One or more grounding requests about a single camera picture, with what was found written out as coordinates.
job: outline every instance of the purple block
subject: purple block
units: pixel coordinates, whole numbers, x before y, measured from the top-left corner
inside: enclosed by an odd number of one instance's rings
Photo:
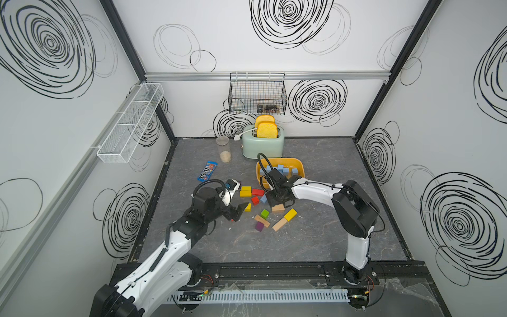
[[[257,224],[255,225],[255,228],[257,229],[258,232],[261,232],[262,229],[264,229],[264,224],[262,222],[258,222],[257,221]]]

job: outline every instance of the clear container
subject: clear container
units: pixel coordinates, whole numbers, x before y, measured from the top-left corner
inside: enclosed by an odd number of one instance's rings
[[[229,144],[229,138],[225,135],[216,138],[216,147],[218,148],[220,160],[224,163],[231,161],[231,145]]]

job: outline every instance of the black wire basket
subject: black wire basket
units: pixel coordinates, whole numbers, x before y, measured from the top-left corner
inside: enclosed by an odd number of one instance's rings
[[[284,73],[230,73],[229,113],[284,115],[287,108]]]

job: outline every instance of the green block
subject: green block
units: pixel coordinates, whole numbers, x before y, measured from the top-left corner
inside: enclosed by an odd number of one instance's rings
[[[267,211],[267,210],[265,210],[265,209],[264,209],[264,210],[261,212],[261,217],[262,217],[262,218],[264,218],[264,219],[267,219],[267,218],[268,218],[268,216],[269,216],[269,211]]]

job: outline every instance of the mint green toaster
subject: mint green toaster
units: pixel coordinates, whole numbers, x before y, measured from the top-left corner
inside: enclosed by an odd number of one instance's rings
[[[243,131],[253,129],[253,124],[247,125]],[[277,138],[254,137],[255,131],[249,131],[241,137],[243,143],[243,156],[246,158],[257,159],[258,153],[263,153],[267,158],[282,157],[283,141],[285,140],[285,132],[283,128],[278,126]]]

